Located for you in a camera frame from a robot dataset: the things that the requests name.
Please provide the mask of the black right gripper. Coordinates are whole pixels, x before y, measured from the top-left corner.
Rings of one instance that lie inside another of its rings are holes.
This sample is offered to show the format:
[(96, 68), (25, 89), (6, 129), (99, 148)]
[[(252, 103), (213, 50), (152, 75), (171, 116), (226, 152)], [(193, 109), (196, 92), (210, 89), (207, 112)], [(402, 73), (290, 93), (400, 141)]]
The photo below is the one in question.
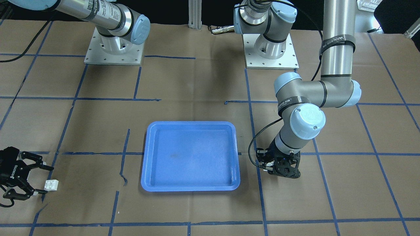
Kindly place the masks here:
[[(48, 191), (33, 188), (30, 185), (23, 185), (20, 179), (21, 170), (33, 170), (40, 168), (42, 170), (52, 171), (54, 167), (46, 165), (43, 157), (38, 154), (27, 151), (20, 152), (15, 147), (7, 147), (0, 151), (1, 157), (1, 189), (5, 192), (4, 198), (9, 200), (28, 200), (36, 194), (47, 194)], [(23, 160), (29, 159), (34, 161), (33, 164), (23, 167)], [(19, 187), (23, 193), (16, 192), (14, 187)]]

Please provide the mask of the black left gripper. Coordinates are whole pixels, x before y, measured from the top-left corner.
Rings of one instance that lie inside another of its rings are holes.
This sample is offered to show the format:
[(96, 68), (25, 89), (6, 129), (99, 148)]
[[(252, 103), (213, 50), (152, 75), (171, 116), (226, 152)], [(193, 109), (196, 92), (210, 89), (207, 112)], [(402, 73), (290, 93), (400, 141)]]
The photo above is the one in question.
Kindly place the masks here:
[(256, 157), (259, 167), (266, 170), (270, 175), (285, 178), (299, 178), (301, 176), (298, 169), (300, 151), (283, 153), (277, 148), (275, 141), (272, 141), (267, 149), (257, 148)]

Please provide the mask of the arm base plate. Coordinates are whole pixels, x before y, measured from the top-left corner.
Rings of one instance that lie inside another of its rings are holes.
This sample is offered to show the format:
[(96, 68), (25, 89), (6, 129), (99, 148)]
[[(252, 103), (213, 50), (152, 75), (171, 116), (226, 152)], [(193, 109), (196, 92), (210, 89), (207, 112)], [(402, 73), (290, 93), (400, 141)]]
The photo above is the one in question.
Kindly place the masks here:
[(86, 52), (85, 64), (140, 66), (143, 58), (144, 43), (135, 45), (117, 36), (103, 36), (97, 26)]
[(298, 69), (299, 63), (290, 34), (286, 41), (270, 42), (262, 34), (243, 34), (245, 64), (248, 69)]

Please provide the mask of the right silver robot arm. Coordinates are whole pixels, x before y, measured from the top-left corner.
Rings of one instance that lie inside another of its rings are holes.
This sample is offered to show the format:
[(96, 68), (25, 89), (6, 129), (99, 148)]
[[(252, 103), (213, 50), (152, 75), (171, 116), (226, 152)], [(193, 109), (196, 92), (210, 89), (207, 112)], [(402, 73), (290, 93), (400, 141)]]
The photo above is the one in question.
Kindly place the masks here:
[[(12, 0), (23, 9), (63, 12), (95, 25), (84, 62), (90, 65), (139, 66), (143, 57), (144, 43), (151, 23), (147, 16), (113, 0)], [(1, 189), (3, 198), (13, 205), (15, 200), (27, 200), (35, 194), (47, 194), (56, 190), (56, 184), (46, 184), (35, 189), (28, 182), (31, 170), (46, 171), (54, 167), (46, 165), (43, 157), (15, 147), (0, 152)]]

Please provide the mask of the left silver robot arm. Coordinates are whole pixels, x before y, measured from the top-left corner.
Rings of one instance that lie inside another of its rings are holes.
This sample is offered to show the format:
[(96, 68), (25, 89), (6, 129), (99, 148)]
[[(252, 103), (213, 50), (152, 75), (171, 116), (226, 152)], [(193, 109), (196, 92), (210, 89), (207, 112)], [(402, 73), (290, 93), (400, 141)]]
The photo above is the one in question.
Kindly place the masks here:
[[(354, 106), (361, 88), (352, 76), (356, 48), (353, 0), (324, 1), (324, 24), (317, 73), (320, 80), (302, 80), (298, 73), (280, 75), (274, 82), (278, 115), (283, 126), (267, 149), (256, 149), (252, 164), (270, 175), (299, 178), (300, 151), (326, 123), (322, 108)], [(287, 0), (244, 0), (234, 6), (234, 31), (257, 33), (256, 50), (266, 59), (279, 59), (300, 9)]]

